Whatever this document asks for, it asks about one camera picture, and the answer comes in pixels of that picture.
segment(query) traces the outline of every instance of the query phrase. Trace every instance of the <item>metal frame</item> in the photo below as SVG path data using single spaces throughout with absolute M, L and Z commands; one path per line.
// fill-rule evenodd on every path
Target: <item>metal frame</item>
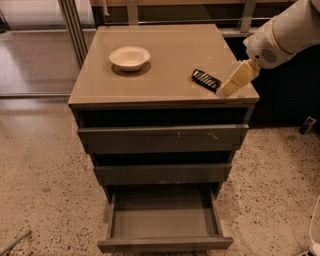
M 63 15 L 67 30 L 70 34 L 73 49 L 76 55 L 77 63 L 81 69 L 87 55 L 87 46 L 81 29 L 81 23 L 74 0 L 58 0 L 61 13 Z M 252 20 L 268 20 L 269 18 L 252 18 L 256 7 L 256 0 L 246 0 L 242 18 L 239 20 L 238 28 L 220 29 L 224 37 L 247 37 L 255 32 L 251 28 Z M 139 22 L 137 0 L 127 0 L 128 24 L 126 25 L 150 25 L 150 24 L 173 24 L 173 23 L 214 23 L 221 20 L 202 20 L 202 21 L 182 21 L 182 22 Z M 5 19 L 0 7 L 0 17 Z M 70 93 L 8 93 L 0 94 L 0 99 L 26 99 L 26 98 L 52 98 L 52 97 L 69 97 Z

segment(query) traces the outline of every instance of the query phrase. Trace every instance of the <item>cabinet top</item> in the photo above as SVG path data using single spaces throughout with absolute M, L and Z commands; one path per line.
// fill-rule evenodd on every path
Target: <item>cabinet top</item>
M 150 61 L 137 72 L 120 71 L 109 55 L 124 46 L 147 49 Z M 220 99 L 191 80 L 193 70 L 200 69 L 223 81 L 236 63 L 213 24 L 99 27 L 69 104 L 258 101 L 251 84 Z

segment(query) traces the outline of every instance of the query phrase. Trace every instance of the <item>open drawer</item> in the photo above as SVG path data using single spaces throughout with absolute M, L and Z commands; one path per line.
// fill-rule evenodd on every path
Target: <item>open drawer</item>
M 113 188 L 103 253 L 227 249 L 214 209 L 214 184 Z

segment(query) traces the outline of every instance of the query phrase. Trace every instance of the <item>floor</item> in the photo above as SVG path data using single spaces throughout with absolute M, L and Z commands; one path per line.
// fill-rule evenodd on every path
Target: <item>floor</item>
M 88 44 L 92 35 L 86 33 Z M 78 73 L 64 32 L 1 34 L 0 65 L 0 94 L 70 92 Z M 10 255 L 102 255 L 96 242 L 106 236 L 109 207 L 76 129 L 67 99 L 0 101 L 0 248 L 32 231 Z M 319 182 L 317 134 L 300 135 L 297 127 L 249 130 L 216 202 L 224 235 L 234 242 L 226 251 L 196 254 L 307 250 Z M 312 236 L 320 242 L 320 209 Z

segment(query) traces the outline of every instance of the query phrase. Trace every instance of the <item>metal pole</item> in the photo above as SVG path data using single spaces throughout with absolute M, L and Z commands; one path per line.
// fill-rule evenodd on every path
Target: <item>metal pole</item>
M 69 32 L 78 66 L 81 69 L 87 55 L 87 46 L 81 29 L 80 19 L 74 0 L 58 0 L 67 30 Z
M 241 33 L 249 32 L 251 28 L 252 16 L 256 8 L 256 0 L 246 0 L 242 19 L 239 23 L 239 30 Z
M 0 256 L 4 255 L 6 252 L 11 250 L 17 243 L 19 243 L 23 238 L 27 237 L 30 234 L 31 234 L 31 231 L 26 232 L 25 234 L 23 234 L 22 236 L 18 237 L 16 240 L 14 240 L 11 244 L 9 244 L 5 248 L 3 248 L 0 251 Z
M 137 0 L 127 0 L 127 12 L 129 25 L 139 25 Z
M 70 93 L 64 92 L 46 92 L 46 93 L 2 93 L 0 94 L 0 100 L 8 99 L 38 99 L 38 98 L 60 98 L 70 97 Z

